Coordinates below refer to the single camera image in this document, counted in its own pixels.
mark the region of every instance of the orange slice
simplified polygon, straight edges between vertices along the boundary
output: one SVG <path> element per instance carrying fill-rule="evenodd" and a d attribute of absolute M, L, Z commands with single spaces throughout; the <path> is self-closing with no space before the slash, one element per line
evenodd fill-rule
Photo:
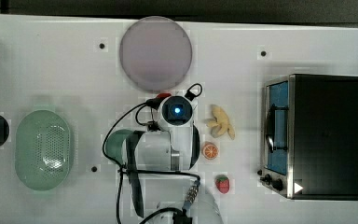
<path fill-rule="evenodd" d="M 202 154 L 208 160 L 213 160 L 219 154 L 219 149 L 213 143 L 207 143 L 202 149 Z"/>

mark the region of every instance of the black cable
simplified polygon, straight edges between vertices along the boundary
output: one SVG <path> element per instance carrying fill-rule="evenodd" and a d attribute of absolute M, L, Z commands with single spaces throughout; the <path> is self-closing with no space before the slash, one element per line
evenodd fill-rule
<path fill-rule="evenodd" d="M 117 200 L 116 200 L 116 219 L 117 224 L 121 224 L 120 220 L 120 197 L 121 197 L 121 188 L 123 187 L 123 168 L 120 167 L 120 183 L 118 184 L 118 191 L 117 191 Z"/>
<path fill-rule="evenodd" d="M 195 86 L 199 86 L 199 87 L 200 87 L 200 92 L 199 92 L 199 94 L 194 95 L 195 97 L 199 97 L 199 96 L 201 96 L 201 94 L 202 94 L 202 86 L 201 86 L 201 84 L 199 84 L 199 83 L 194 83 L 191 87 L 189 87 L 189 88 L 187 89 L 187 91 L 190 91 L 190 90 L 193 89 L 193 87 L 195 87 Z"/>
<path fill-rule="evenodd" d="M 179 213 L 180 215 L 182 215 L 182 211 L 178 208 L 174 208 L 174 207 L 166 207 L 166 208 L 161 208 L 158 211 L 152 213 L 150 216 L 148 216 L 147 218 L 145 218 L 141 223 L 139 224 L 145 224 L 148 220 L 150 220 L 152 217 L 155 217 L 158 214 L 161 213 L 165 213 L 165 212 L 176 212 Z"/>
<path fill-rule="evenodd" d="M 138 120 L 139 112 L 141 112 L 141 110 L 142 110 L 143 108 L 145 108 L 145 107 L 147 107 L 147 105 L 141 106 L 141 107 L 138 109 L 138 111 L 136 111 L 136 114 L 135 114 L 135 120 L 136 120 L 136 122 L 137 122 L 139 125 L 141 125 L 141 126 L 146 126 L 146 125 L 147 125 L 146 123 L 141 123 L 141 122 Z"/>
<path fill-rule="evenodd" d="M 153 108 L 152 108 L 152 107 L 150 107 L 150 114 L 152 115 L 152 120 L 153 120 L 153 122 L 154 122 L 154 118 L 153 118 Z"/>
<path fill-rule="evenodd" d="M 191 177 L 195 177 L 197 178 L 198 181 L 201 180 L 199 175 L 194 175 L 191 173 L 183 173 L 180 171 L 148 171 L 148 170 L 136 170 L 136 171 L 131 171 L 131 172 L 135 172 L 138 174 L 150 174 L 150 175 L 184 175 L 184 176 L 191 176 Z"/>
<path fill-rule="evenodd" d="M 123 167 L 123 164 L 121 164 L 120 162 L 118 162 L 115 158 L 108 156 L 108 155 L 106 154 L 106 152 L 105 152 L 105 146 L 106 146 L 107 139 L 109 138 L 110 133 L 113 131 L 113 129 L 115 129 L 115 127 L 117 126 L 117 124 L 118 124 L 119 122 L 121 122 L 122 119 L 124 119 L 124 118 L 125 118 L 128 114 L 130 114 L 130 112 L 132 112 L 134 109 L 136 109 L 136 108 L 138 108 L 139 106 L 142 106 L 142 105 L 145 105 L 145 103 L 136 105 L 136 106 L 133 107 L 131 110 L 127 111 L 123 116 L 121 116 L 121 118 L 118 119 L 118 120 L 115 122 L 115 124 L 112 126 L 112 128 L 109 130 L 109 132 L 107 133 L 106 137 L 105 137 L 104 140 L 103 140 L 103 155 L 104 155 L 107 159 L 109 159 L 109 160 L 111 160 L 111 161 L 114 161 L 115 164 L 118 165 L 120 168 Z"/>

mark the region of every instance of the red fruit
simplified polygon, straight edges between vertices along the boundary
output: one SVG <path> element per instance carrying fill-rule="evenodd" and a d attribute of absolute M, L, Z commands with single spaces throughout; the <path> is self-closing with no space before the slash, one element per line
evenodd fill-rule
<path fill-rule="evenodd" d="M 225 194 L 229 191 L 229 179 L 225 175 L 218 176 L 214 183 L 220 192 Z"/>

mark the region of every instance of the dark background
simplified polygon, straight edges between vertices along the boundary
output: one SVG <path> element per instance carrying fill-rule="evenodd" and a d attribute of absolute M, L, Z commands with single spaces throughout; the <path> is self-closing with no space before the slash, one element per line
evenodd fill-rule
<path fill-rule="evenodd" d="M 358 27 L 358 0 L 0 0 L 0 13 Z"/>

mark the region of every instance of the black oven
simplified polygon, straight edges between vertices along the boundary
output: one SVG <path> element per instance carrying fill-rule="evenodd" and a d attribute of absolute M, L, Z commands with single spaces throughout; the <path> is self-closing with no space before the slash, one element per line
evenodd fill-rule
<path fill-rule="evenodd" d="M 265 85 L 262 184 L 295 200 L 358 201 L 358 77 Z"/>

